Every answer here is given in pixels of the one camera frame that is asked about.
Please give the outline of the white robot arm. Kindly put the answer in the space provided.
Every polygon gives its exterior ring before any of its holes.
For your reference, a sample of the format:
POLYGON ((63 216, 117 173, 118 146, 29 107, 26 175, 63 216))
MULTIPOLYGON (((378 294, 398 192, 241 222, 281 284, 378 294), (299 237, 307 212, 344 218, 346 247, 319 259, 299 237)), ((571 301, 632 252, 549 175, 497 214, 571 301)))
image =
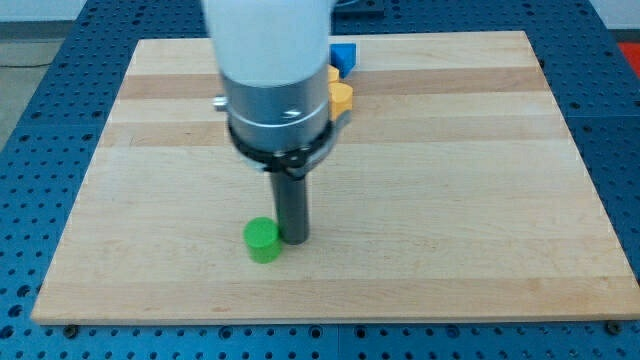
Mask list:
POLYGON ((235 148, 270 175, 279 232, 309 237, 306 176, 349 122, 330 108, 333 0, 204 1, 235 148))

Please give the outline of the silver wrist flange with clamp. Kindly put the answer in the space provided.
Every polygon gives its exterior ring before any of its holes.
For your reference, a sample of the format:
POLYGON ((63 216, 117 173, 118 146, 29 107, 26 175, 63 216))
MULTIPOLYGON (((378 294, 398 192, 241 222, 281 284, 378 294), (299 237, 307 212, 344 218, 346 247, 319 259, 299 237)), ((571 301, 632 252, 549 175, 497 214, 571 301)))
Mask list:
POLYGON ((252 166, 302 178, 329 155, 351 111, 331 120, 328 66, 302 81, 267 87, 220 75, 224 94, 214 107, 227 114, 232 143, 252 166))

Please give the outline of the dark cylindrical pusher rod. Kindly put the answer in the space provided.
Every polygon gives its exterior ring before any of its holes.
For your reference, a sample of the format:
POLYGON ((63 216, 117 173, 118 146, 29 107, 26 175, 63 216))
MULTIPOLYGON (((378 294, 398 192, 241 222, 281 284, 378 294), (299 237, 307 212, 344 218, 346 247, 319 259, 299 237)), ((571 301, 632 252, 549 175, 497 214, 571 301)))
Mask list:
POLYGON ((270 181, 282 240, 289 245, 304 243, 309 237, 306 179, 275 172, 270 181))

